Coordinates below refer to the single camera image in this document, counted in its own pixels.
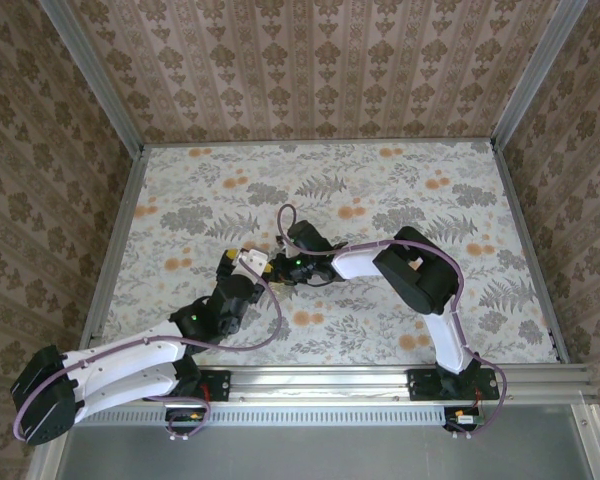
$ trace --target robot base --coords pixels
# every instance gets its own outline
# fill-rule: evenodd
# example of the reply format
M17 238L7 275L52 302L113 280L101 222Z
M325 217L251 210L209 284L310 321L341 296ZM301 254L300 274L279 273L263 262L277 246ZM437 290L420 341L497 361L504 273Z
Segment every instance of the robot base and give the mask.
M496 375L490 368L480 368L476 360L459 375L454 375L440 367L414 368L407 370L409 399L414 402L435 400L476 399L476 389L482 400L498 400L500 392Z

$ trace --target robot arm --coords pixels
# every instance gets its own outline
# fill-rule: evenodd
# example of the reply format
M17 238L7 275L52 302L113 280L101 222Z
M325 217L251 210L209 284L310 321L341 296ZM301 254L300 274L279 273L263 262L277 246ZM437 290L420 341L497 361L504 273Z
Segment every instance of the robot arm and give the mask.
M289 236L297 247L313 252L342 246L332 246L305 220L294 224ZM437 249L411 227L401 229L395 239ZM27 443L45 443L89 415L132 400L192 396L201 378L192 355L206 347L184 345L178 339L217 345L236 333L249 305L264 292L258 277L291 285L311 284L309 280L314 276L325 284L360 276L385 277L405 303L424 316L436 349L439 387L434 390L440 390L443 397L459 398L462 390L473 388L479 365L463 348L452 321L449 300L457 293L458 277L444 260L429 251L400 245L324 256L299 253L292 246L285 250L272 260L257 250L226 251L216 272L217 286L210 296L197 299L168 320L133 337L62 355L55 346L40 350L11 389L19 411L45 379L68 366L83 364L33 399L21 422ZM244 268L243 262L250 268ZM156 336L168 338L148 341ZM136 345L127 348L134 341ZM109 352L106 358L84 363L103 352Z

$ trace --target table surface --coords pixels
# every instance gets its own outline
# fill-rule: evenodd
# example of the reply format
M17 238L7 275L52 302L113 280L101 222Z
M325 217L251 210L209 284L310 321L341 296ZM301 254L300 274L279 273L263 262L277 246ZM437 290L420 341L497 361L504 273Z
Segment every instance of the table surface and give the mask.
M390 238L413 225L466 277L470 345L506 363L555 362L493 153L486 141L237 144L151 148L104 340L138 333L209 295L227 248L278 251L275 216L291 202L332 243ZM422 364L435 352L420 316L380 277L324 288L275 286L279 338L207 365ZM226 345L274 328L263 296Z

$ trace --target brown damask wallpaper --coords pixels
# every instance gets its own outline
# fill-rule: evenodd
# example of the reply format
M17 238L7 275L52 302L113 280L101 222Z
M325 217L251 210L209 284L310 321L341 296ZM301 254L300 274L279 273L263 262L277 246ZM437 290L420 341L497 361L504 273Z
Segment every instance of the brown damask wallpaper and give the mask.
M24 478L9 388L77 346L130 167L36 1L0 0L0 480Z
M70 0L146 143L486 137L557 0Z
M505 149L563 333L600 396L600 0Z

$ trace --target wire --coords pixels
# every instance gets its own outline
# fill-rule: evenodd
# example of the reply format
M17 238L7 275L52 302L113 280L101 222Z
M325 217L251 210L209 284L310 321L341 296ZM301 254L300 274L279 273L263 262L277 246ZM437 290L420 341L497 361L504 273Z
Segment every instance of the wire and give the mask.
M305 283L305 285L309 286L309 287L326 287L327 285L331 285L333 283L333 280L329 280L328 282L323 282L323 283Z
M471 408L476 408L476 406L478 406L478 402L480 402L481 400L482 400L482 393L480 392L478 387L476 387L476 401L473 402L473 405L471 405Z
M260 342L256 345L250 345L247 347L226 347L223 345L215 345L213 343L201 342L199 340L176 337L175 335L154 335L151 337L133 340L128 343L123 343L123 344L113 347L109 350L105 350L104 352L96 353L95 355L92 355L89 358L80 360L79 362L74 363L73 365L70 365L68 367L65 367L62 370L58 370L53 375L51 375L47 379L45 379L40 385L38 385L33 390L33 392L31 392L31 395L29 395L25 399L25 401L22 403L22 406L20 407L20 410L16 414L16 418L13 421L13 428L12 428L13 436L23 442L26 441L24 436L20 433L20 425L22 424L22 419L24 418L24 414L27 412L27 410L29 409L31 404L38 397L38 395L40 395L44 391L45 388L47 388L49 385L54 383L56 380L58 380L63 375L67 375L67 374L73 372L74 370L77 370L78 368L86 368L89 364L96 362L98 360L101 360L103 358L106 358L110 355L113 355L114 353L118 353L118 352L127 350L129 348L133 348L138 345L145 345L145 344L148 345L150 343L160 342L160 341L179 342L184 345L194 345L196 347L211 348L211 349L216 349L216 350L223 350L226 352L251 352L253 350L257 350L259 348L266 347L271 342L273 342L273 340L275 340L275 338L280 333L280 330L282 329L283 319L282 319L282 310L280 308L280 303L278 302L278 299L276 298L275 294L273 293L273 290L271 290L271 287L267 284L267 282L265 282L260 275L258 275L256 272L254 272L243 260L239 260L239 262L247 270L247 272L249 272L251 275L253 275L256 278L257 282L264 287L264 289L267 291L267 293L271 296L271 300L273 301L273 306L276 309L278 318L277 318L276 328L269 338L263 340L262 342ZM163 402L167 401L167 400L168 401L177 401L176 397L154 397L154 398L161 398L161 400L159 400L159 401L163 401ZM208 402L206 402L202 399L193 398L193 397L191 397L191 398L190 397L181 397L181 398L184 398L187 401L194 400L196 402L206 404L205 406L208 407L208 409L207 409L207 414L205 416L208 416L209 412L211 411L211 405L209 405ZM206 420L203 419L202 424L198 426L199 428L196 428L196 430L195 430L196 433L200 430L200 428L204 425L204 423L206 423Z
M277 215L277 219L276 219L277 224L278 224L278 231L280 232L280 236L282 237L282 239L285 242L287 242L287 244L293 246L293 248L296 249L297 251L299 251L300 253L304 253L306 255L314 255L314 256L325 256L325 255L336 255L338 253L345 253L345 252L355 252L355 251L358 251L358 250L366 250L366 249L369 249L369 248L385 247L385 246L389 246L389 245L401 245L403 247L418 248L420 250L424 250L426 252L433 253L434 255L437 255L438 257L440 257L441 259L443 259L444 261L446 261L451 266L451 268L453 268L453 270L455 271L456 275L458 275L458 291L457 291L456 295L454 296L453 300L451 301L451 317L453 318L453 323L454 323L454 325L456 327L456 330L458 332L458 337L460 339L460 343L462 345L462 348L473 359L477 360L482 365L486 365L488 367L491 367L502 378L502 392L500 394L500 398L498 400L498 404L496 405L496 408L493 411L493 414L489 417L489 419L487 421L485 421L485 423L482 426L480 426L479 428L475 429L471 433L467 432L465 429L463 429L460 426L457 426L457 427L459 428L460 431L464 432L467 436L469 436L469 435L476 435L479 432L482 432L487 427L489 427L489 425L491 425L494 422L494 420L500 415L500 412L502 410L502 405L504 404L504 400L505 400L506 395L507 395L507 386L508 386L508 384L507 384L507 377L506 377L506 375L504 373L504 370L502 370L502 368L500 368L496 364L490 362L489 360L486 360L486 359L480 357L477 353L475 353L468 346L467 338L465 337L464 331L462 330L462 324L460 322L460 317L458 316L458 304L460 303L460 297L462 296L462 292L464 291L464 283L465 283L464 282L464 275L462 274L462 270L460 268L460 265L458 265L458 262L456 262L453 259L453 257L451 257L450 255L446 254L442 250L439 250L439 249L437 249L435 247L431 247L429 245L425 245L424 243L412 242L410 240L380 240L380 241L377 241L377 242L368 242L368 243L362 243L362 244L359 244L359 245L350 245L350 246L347 246L347 247L342 247L342 248L339 248L339 249L336 249L336 250L329 250L329 251L326 251L326 252L316 252L316 251L307 250L307 249L304 249L304 248L301 248L301 247L297 246L293 242L293 240L291 238L289 238L289 236L286 234L286 232L282 228L282 213L286 209L290 209L291 212L292 212L292 214L293 214L293 219L291 221L291 226L293 226L295 224L295 222L296 222L297 213L298 213L297 210L296 210L296 207L294 207L290 203L285 203L284 205L282 205L282 207L280 207L280 210L278 210L278 215Z

